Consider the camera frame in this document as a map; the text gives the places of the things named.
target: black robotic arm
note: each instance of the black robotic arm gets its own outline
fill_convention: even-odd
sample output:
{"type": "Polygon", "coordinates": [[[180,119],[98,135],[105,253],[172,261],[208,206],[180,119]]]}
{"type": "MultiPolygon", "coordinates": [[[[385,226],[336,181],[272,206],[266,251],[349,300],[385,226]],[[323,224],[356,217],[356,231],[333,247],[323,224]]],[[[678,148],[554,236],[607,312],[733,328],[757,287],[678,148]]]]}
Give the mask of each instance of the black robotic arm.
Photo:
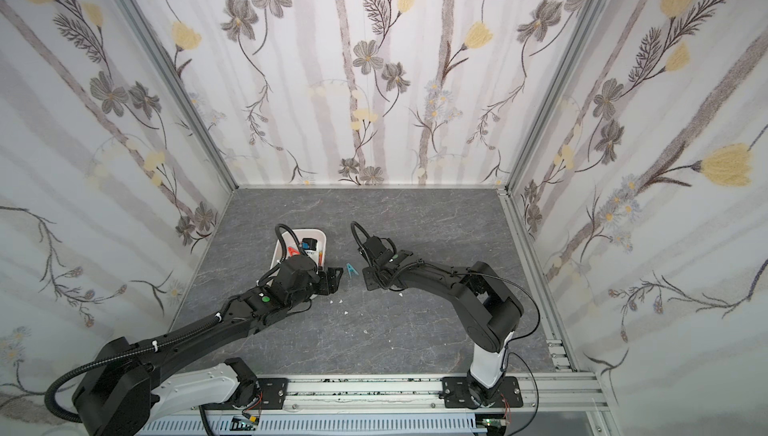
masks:
{"type": "Polygon", "coordinates": [[[362,276],[369,290],[417,288],[447,299],[469,337],[487,352],[500,352],[506,337],[518,326],[522,304],[484,262],[461,267],[425,261],[411,251],[397,251],[391,240],[387,240],[387,248],[357,222],[352,222],[352,236],[368,262],[362,276]],[[364,242],[358,230],[366,237],[364,242]]]}
{"type": "MultiPolygon", "coordinates": [[[[278,225],[276,233],[283,257],[254,288],[228,298],[215,314],[168,334],[133,344],[125,338],[113,340],[95,361],[64,374],[48,388],[46,408],[67,421],[82,422],[91,436],[131,436],[150,419],[188,408],[190,398],[196,398],[196,404],[225,402],[240,408],[253,402],[262,392],[259,380],[239,358],[210,370],[176,373],[221,346],[290,316],[294,307],[313,295],[336,292],[341,268],[319,268],[287,226],[278,225]],[[280,228],[292,235],[299,255],[286,258],[280,228]],[[56,402],[56,393],[81,374],[85,376],[72,396],[77,413],[69,412],[56,402]]],[[[363,269],[368,289],[419,288],[451,302],[476,344],[468,384],[463,386],[469,391],[466,400],[474,407],[489,404],[503,380],[499,361],[523,314],[520,301],[484,262],[457,267],[424,261],[413,252],[397,251],[391,240],[387,248],[356,222],[352,235],[368,262],[363,269]]]]}
{"type": "MultiPolygon", "coordinates": [[[[178,390],[162,391],[167,390],[171,376],[221,346],[261,332],[290,316],[294,307],[309,301],[312,295],[333,294],[339,287],[342,271],[342,268],[323,271],[303,251],[284,258],[260,279],[258,286],[228,298],[211,316],[133,344],[125,338],[111,341],[102,347],[94,362],[54,382],[45,393],[45,405],[62,419],[82,422],[93,436],[136,434],[150,417],[162,415],[157,414],[160,406],[167,402],[173,405],[174,396],[178,396],[173,391],[178,390]],[[77,413],[72,413],[56,402],[56,392],[83,373],[85,376],[72,395],[77,413]]],[[[224,393],[230,398],[227,402],[235,407],[247,405],[260,393],[256,376],[239,358],[216,366],[215,376],[213,372],[208,373],[211,374],[202,375],[201,382],[208,383],[206,379],[210,377],[210,384],[206,385],[209,395],[210,391],[224,387],[224,393]]],[[[183,391],[188,393],[194,391],[191,388],[199,387],[196,381],[186,381],[183,391]]],[[[207,399],[205,402],[222,401],[207,399]]]]}

